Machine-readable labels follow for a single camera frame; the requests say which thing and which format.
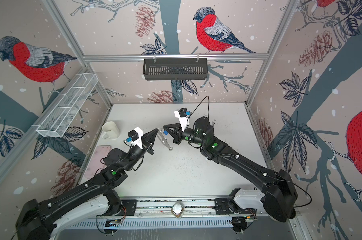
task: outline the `white wire basket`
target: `white wire basket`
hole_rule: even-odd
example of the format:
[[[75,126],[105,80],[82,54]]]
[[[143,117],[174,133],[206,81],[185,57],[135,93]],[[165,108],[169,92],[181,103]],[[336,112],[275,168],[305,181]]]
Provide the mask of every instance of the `white wire basket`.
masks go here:
[[[78,74],[78,79],[64,94],[57,106],[41,123],[37,132],[43,137],[62,137],[89,97],[98,78],[93,73]]]

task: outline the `white mug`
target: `white mug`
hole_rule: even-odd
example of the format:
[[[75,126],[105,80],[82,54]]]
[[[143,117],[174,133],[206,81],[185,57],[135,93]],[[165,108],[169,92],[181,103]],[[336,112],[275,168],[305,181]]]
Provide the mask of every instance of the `white mug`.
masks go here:
[[[103,139],[117,139],[117,137],[120,136],[120,131],[118,130],[115,122],[106,122],[102,125],[102,130],[104,131],[104,134],[101,136]]]

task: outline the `white snow spot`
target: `white snow spot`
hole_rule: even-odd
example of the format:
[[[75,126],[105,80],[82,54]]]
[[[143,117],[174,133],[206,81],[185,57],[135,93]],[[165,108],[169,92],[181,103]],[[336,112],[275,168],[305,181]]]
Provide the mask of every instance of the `white snow spot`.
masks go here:
[[[23,187],[19,187],[19,188],[14,190],[13,194],[21,194],[22,191],[23,191]]]
[[[312,9],[311,9],[311,11],[314,12],[314,11],[316,10],[316,8],[317,8],[317,4],[314,4],[313,7],[312,7]]]
[[[338,230],[339,230],[339,228],[336,227],[333,223],[331,223],[331,228],[332,228],[333,230],[335,230],[335,231],[338,231]]]

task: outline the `mug handle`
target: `mug handle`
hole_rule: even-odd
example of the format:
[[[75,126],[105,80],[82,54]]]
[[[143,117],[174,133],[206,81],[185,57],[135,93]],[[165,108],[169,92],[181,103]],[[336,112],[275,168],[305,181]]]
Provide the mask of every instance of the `mug handle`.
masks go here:
[[[101,136],[103,139],[107,139],[107,138],[110,138],[110,136],[108,136],[108,134],[106,133],[106,132],[104,132],[104,134],[102,134],[102,136]]]

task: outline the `white table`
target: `white table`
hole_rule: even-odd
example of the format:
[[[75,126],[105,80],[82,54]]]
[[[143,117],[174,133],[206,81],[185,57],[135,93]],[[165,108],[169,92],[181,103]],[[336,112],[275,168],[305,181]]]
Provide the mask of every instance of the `white table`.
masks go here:
[[[174,111],[187,108],[193,111],[198,104],[116,104],[113,105],[107,121],[116,122],[121,136],[117,140],[100,138],[99,145],[110,145],[111,149],[120,148],[128,151],[123,143],[128,132],[140,127],[144,133],[155,127],[177,123]],[[207,114],[207,104],[202,103],[190,119],[194,121]],[[209,119],[214,127],[214,134],[228,143],[243,156],[266,167],[264,158],[256,140],[251,122],[242,103],[211,103]],[[154,196],[220,196],[228,195],[232,189],[253,189],[254,185],[235,171],[206,160],[186,141],[177,145],[173,138],[166,136],[173,147],[169,151],[156,137],[153,147],[154,155],[145,154],[144,162],[139,170],[128,171],[128,178],[116,188],[121,197],[154,197]]]

